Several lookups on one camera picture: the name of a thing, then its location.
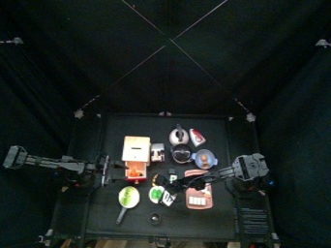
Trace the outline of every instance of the black table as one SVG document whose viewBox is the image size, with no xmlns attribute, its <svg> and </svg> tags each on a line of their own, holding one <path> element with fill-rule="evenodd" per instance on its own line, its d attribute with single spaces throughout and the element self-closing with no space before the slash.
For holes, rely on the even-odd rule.
<svg viewBox="0 0 331 248">
<path fill-rule="evenodd" d="M 148 199 L 151 176 L 155 172 L 168 175 L 175 169 L 179 178 L 187 170 L 197 169 L 193 162 L 179 165 L 171 158 L 169 133 L 180 123 L 184 129 L 199 130 L 207 142 L 199 147 L 189 143 L 192 151 L 204 148 L 213 152 L 219 164 L 216 171 L 228 167 L 239 155 L 259 152 L 253 123 L 245 116 L 233 118 L 221 116 L 171 116 L 107 114 L 88 116 L 77 120 L 72 136 L 69 155 L 76 159 L 95 161 L 100 152 L 109 159 L 121 159 L 125 136 L 149 137 L 151 143 L 161 142 L 165 146 L 165 162 L 151 163 L 147 168 L 147 182 L 136 185 L 141 201 L 128 209 L 121 224 L 116 224 L 120 212 L 117 193 L 132 185 L 127 181 L 115 181 L 107 188 L 100 188 L 89 197 L 81 197 L 75 191 L 60 193 L 52 221 L 53 238 L 123 238 L 231 241 L 235 235 L 233 197 L 225 183 L 212 184 L 213 207 L 204 210 L 187 208 L 185 194 L 179 194 L 177 202 L 169 207 L 155 204 Z M 152 225 L 149 214 L 160 214 L 161 222 Z"/>
</svg>

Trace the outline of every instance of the black curtain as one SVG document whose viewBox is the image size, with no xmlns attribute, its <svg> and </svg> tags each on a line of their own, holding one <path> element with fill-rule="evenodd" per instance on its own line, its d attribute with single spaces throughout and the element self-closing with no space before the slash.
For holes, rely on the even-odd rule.
<svg viewBox="0 0 331 248">
<path fill-rule="evenodd" d="M 0 22 L 1 39 L 10 41 L 17 34 Z M 28 154 L 58 158 L 72 133 L 73 113 L 24 47 L 0 45 L 1 164 L 12 145 Z M 0 189 L 0 246 L 33 247 L 49 228 L 57 195 L 53 175 L 0 166 Z"/>
<path fill-rule="evenodd" d="M 259 118 L 276 188 L 271 206 L 285 247 L 331 247 L 331 50 L 317 49 Z"/>
</svg>

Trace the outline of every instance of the cardboard box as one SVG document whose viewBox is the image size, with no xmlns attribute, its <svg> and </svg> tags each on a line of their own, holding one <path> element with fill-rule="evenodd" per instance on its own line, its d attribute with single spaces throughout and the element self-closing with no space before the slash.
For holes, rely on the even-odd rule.
<svg viewBox="0 0 331 248">
<path fill-rule="evenodd" d="M 121 160 L 128 169 L 128 181 L 140 183 L 147 180 L 147 166 L 149 165 L 149 137 L 125 136 Z"/>
</svg>

